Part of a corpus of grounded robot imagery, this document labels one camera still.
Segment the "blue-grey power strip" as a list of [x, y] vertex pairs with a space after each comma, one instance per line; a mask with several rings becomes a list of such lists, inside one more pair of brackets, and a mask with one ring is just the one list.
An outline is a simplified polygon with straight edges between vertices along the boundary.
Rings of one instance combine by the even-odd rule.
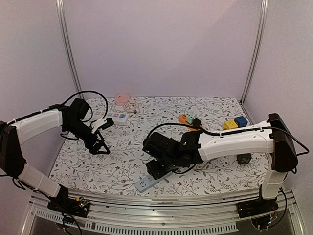
[[153, 187], [155, 184], [159, 183], [161, 180], [165, 179], [166, 177], [170, 176], [171, 173], [166, 174], [165, 176], [161, 177], [160, 179], [155, 180], [151, 175], [147, 175], [141, 180], [137, 181], [135, 183], [136, 189], [139, 191], [139, 193], [144, 193], [151, 187]]

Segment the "orange power strip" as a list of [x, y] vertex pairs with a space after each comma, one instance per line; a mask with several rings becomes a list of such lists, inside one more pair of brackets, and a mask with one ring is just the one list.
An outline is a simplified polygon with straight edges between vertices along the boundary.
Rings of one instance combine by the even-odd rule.
[[201, 121], [192, 114], [181, 114], [178, 120], [181, 124], [186, 124], [190, 131], [196, 131], [196, 129], [192, 128], [194, 124], [201, 124]]

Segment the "pink round power strip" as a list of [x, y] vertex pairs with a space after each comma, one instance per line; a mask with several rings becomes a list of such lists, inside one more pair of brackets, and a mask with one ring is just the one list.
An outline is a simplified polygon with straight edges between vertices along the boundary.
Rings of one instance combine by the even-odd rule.
[[118, 94], [114, 98], [114, 102], [117, 106], [124, 106], [127, 102], [129, 102], [131, 97], [128, 94]]

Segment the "mint green adapter plug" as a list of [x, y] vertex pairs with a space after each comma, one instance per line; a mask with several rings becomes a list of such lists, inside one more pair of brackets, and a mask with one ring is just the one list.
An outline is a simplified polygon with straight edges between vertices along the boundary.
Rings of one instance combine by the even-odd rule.
[[186, 117], [185, 117], [186, 123], [192, 124], [194, 118], [195, 118], [194, 115], [192, 115], [192, 114], [186, 114]]

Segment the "black charger plug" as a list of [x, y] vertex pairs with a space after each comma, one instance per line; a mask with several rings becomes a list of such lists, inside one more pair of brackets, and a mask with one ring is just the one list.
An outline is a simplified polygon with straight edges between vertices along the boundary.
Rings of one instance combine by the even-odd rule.
[[200, 121], [198, 118], [195, 118], [195, 119], [193, 120], [192, 126], [193, 126], [194, 128], [200, 128], [200, 127], [201, 127], [201, 121]]

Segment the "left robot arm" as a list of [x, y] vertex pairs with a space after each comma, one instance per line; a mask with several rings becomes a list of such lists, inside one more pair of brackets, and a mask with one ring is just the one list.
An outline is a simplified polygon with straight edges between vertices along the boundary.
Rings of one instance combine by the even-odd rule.
[[86, 125], [85, 116], [92, 108], [76, 94], [69, 106], [65, 102], [49, 106], [10, 122], [0, 123], [0, 168], [6, 176], [19, 180], [35, 190], [54, 198], [54, 205], [61, 212], [69, 212], [73, 203], [64, 194], [67, 188], [49, 179], [26, 162], [21, 145], [39, 134], [60, 127], [63, 132], [72, 133], [84, 142], [85, 148], [93, 155], [108, 155], [110, 150], [100, 130], [113, 125], [111, 118], [102, 117]]

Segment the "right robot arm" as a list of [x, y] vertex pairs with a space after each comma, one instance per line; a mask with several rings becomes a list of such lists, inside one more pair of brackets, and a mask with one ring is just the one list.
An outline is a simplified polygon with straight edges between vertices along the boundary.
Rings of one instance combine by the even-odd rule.
[[270, 166], [260, 186], [260, 196], [253, 202], [256, 213], [264, 213], [276, 199], [288, 172], [298, 165], [299, 153], [295, 144], [304, 152], [309, 149], [294, 137], [277, 113], [269, 114], [268, 119], [255, 125], [209, 132], [199, 120], [190, 126], [180, 141], [170, 139], [153, 128], [143, 141], [143, 152], [154, 159], [146, 164], [148, 173], [159, 179], [168, 172], [180, 167], [201, 164], [219, 157], [250, 153], [270, 154]]

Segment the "floral table mat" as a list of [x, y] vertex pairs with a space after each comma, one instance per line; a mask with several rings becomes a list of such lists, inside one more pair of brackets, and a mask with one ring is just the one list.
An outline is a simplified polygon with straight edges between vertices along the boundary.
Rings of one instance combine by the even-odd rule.
[[[76, 190], [138, 196], [136, 182], [147, 174], [151, 157], [142, 151], [149, 131], [158, 131], [180, 140], [185, 127], [178, 118], [191, 113], [209, 131], [221, 130], [225, 121], [244, 114], [234, 98], [139, 97], [139, 113], [130, 115], [124, 126], [102, 132], [109, 155], [92, 155], [81, 140], [66, 140], [50, 172], [50, 178]], [[195, 196], [255, 189], [263, 182], [268, 158], [253, 154], [250, 163], [240, 165], [235, 156], [206, 161], [191, 171], [178, 170], [146, 190], [143, 195]]]

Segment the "yellow cube socket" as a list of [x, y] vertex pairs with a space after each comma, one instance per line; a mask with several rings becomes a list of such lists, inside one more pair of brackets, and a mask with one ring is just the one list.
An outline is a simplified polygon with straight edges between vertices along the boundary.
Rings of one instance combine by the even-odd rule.
[[223, 130], [237, 129], [239, 126], [234, 120], [228, 120], [223, 123]]

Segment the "dark green cube socket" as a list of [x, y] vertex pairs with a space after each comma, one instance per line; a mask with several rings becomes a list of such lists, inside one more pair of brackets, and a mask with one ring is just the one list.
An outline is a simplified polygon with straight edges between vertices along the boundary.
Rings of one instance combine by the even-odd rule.
[[251, 153], [246, 153], [246, 154], [238, 154], [236, 155], [237, 162], [239, 165], [245, 165], [249, 164], [251, 159], [252, 159], [252, 154]]

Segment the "aluminium front rail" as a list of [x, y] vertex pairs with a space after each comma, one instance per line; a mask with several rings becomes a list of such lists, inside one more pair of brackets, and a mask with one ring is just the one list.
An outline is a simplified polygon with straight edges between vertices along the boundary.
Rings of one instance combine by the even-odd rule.
[[240, 218], [236, 205], [256, 199], [258, 190], [200, 196], [143, 197], [71, 190], [86, 197], [90, 210], [78, 218], [85, 235], [304, 235], [291, 190], [277, 197], [278, 217], [265, 230], [251, 217]]

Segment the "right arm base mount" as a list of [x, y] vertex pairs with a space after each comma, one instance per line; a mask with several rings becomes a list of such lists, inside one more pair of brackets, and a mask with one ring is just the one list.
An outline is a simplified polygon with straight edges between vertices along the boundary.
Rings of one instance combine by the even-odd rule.
[[240, 218], [256, 216], [278, 209], [277, 198], [265, 200], [262, 197], [243, 201], [236, 204], [237, 213]]

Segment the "left aluminium post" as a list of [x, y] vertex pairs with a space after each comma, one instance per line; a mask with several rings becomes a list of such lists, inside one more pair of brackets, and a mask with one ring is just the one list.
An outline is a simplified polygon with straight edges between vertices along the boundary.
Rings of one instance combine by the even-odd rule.
[[64, 1], [56, 0], [55, 2], [56, 2], [56, 10], [57, 10], [57, 15], [58, 15], [61, 35], [62, 35], [63, 44], [64, 44], [66, 56], [67, 56], [68, 65], [69, 65], [69, 70], [71, 73], [75, 90], [76, 92], [80, 92], [82, 91], [82, 86], [79, 80], [79, 76], [78, 76], [78, 72], [77, 72], [77, 68], [75, 65], [75, 60], [74, 60], [74, 56], [73, 56], [73, 52], [71, 48], [70, 37], [68, 33], [68, 28], [67, 28]]

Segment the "aluminium post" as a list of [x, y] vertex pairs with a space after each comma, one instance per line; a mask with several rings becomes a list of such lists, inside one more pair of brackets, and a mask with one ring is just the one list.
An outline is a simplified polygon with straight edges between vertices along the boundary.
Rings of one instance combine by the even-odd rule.
[[80, 92], [82, 91], [82, 86], [79, 80], [79, 76], [78, 76], [78, 72], [77, 72], [77, 68], [75, 65], [75, 60], [74, 60], [74, 56], [73, 56], [73, 52], [71, 48], [70, 37], [68, 33], [68, 28], [67, 28], [64, 1], [56, 0], [55, 2], [56, 2], [56, 10], [57, 10], [57, 15], [58, 15], [61, 35], [62, 35], [63, 44], [64, 44], [66, 56], [67, 56], [68, 65], [69, 65], [69, 70], [71, 73], [75, 90], [76, 92]]
[[258, 61], [258, 57], [259, 57], [259, 53], [261, 49], [263, 34], [264, 34], [265, 26], [266, 26], [268, 4], [269, 4], [268, 0], [261, 1], [260, 16], [259, 16], [259, 21], [258, 21], [258, 26], [257, 26], [257, 33], [256, 33], [256, 39], [254, 43], [252, 58], [250, 61], [246, 81], [244, 84], [244, 89], [240, 98], [240, 103], [243, 106], [247, 100], [247, 96], [250, 90], [250, 86], [252, 84], [254, 72], [257, 66], [257, 61]]

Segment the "right aluminium post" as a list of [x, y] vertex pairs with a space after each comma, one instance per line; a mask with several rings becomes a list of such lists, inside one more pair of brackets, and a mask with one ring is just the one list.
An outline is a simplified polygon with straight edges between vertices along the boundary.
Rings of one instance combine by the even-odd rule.
[[261, 1], [260, 16], [259, 16], [259, 21], [258, 21], [258, 26], [257, 26], [257, 33], [256, 33], [256, 39], [254, 43], [252, 58], [250, 61], [246, 81], [244, 84], [244, 89], [240, 98], [240, 103], [243, 106], [247, 100], [247, 96], [250, 90], [250, 86], [252, 84], [254, 72], [257, 66], [257, 61], [258, 61], [258, 57], [259, 57], [259, 53], [261, 49], [263, 34], [264, 34], [265, 26], [266, 26], [268, 4], [269, 4], [268, 0]]

